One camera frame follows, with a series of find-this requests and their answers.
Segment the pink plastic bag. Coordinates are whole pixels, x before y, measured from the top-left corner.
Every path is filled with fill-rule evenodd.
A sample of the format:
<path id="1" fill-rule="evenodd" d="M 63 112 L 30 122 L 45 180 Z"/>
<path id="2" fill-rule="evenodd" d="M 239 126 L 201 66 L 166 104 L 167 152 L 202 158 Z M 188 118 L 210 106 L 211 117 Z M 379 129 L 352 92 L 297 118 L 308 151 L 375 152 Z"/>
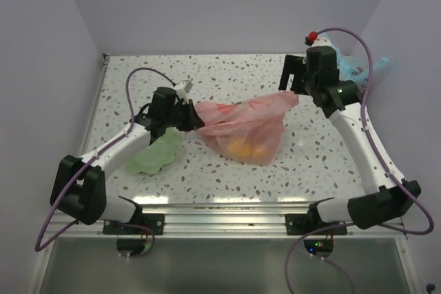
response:
<path id="1" fill-rule="evenodd" d="M 280 147 L 285 115 L 298 103 L 298 95 L 290 91 L 259 96 L 231 105 L 204 101 L 195 105 L 197 114 L 205 124 L 197 130 L 197 134 L 210 149 L 229 159 L 232 158 L 227 153 L 227 146 L 232 138 L 263 145 L 269 152 L 267 158 L 243 163 L 268 165 Z"/>

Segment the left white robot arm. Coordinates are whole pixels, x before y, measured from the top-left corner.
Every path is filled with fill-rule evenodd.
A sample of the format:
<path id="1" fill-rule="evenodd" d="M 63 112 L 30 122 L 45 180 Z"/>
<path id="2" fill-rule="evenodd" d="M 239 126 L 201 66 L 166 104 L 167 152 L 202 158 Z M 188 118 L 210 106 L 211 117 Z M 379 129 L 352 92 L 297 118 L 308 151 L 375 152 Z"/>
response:
<path id="1" fill-rule="evenodd" d="M 66 156 L 59 164 L 50 204 L 86 225 L 98 220 L 119 222 L 125 232 L 141 230 L 141 208 L 133 201 L 111 196 L 106 181 L 130 157 L 153 144 L 169 128 L 190 132 L 203 127 L 187 94 L 189 81 L 159 87 L 149 105 L 109 142 L 80 157 Z"/>

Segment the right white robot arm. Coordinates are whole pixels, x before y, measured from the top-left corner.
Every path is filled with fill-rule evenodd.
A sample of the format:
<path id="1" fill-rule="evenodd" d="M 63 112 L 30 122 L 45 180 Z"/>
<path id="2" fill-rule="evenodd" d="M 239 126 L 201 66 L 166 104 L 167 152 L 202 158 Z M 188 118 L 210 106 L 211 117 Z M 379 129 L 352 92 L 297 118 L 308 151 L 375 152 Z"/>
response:
<path id="1" fill-rule="evenodd" d="M 328 198 L 309 205 L 305 232 L 324 233 L 331 225 L 352 222 L 360 229 L 402 217 L 421 188 L 406 180 L 392 163 L 362 109 L 362 92 L 353 81 L 340 80 L 336 51 L 330 46 L 307 49 L 305 56 L 287 55 L 280 90 L 308 95 L 338 130 L 360 174 L 363 196 Z"/>

